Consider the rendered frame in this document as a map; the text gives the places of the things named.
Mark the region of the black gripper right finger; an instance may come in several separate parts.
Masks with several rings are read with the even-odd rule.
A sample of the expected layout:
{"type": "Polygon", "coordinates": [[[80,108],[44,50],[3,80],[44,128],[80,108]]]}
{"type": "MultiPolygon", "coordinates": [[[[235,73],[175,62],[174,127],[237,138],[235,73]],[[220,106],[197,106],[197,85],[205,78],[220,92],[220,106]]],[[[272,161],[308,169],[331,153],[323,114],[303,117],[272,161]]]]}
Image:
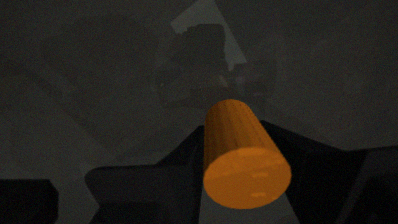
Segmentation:
{"type": "Polygon", "coordinates": [[[398,172],[398,145],[344,151],[259,122],[290,166],[285,194],[300,224],[344,224],[368,178],[398,172]]]}

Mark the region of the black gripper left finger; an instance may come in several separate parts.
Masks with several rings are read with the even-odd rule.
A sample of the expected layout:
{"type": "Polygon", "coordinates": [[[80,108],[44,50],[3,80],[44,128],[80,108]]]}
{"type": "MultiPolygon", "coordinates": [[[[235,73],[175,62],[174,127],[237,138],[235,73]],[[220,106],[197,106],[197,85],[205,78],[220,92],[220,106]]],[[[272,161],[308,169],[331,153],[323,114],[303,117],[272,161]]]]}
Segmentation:
{"type": "Polygon", "coordinates": [[[173,224],[198,224],[204,172],[204,125],[156,164],[103,166],[84,183],[95,201],[162,202],[173,224]]]}

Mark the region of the orange knob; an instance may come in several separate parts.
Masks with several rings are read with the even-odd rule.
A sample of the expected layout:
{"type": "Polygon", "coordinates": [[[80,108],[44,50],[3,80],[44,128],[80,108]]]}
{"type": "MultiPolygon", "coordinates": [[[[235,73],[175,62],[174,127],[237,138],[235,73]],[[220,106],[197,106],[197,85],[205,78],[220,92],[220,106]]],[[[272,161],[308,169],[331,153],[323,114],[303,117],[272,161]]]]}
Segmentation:
{"type": "Polygon", "coordinates": [[[252,209],[279,198],[291,181],[288,162],[251,108],[229,99],[205,118],[203,182],[224,207],[252,209]]]}

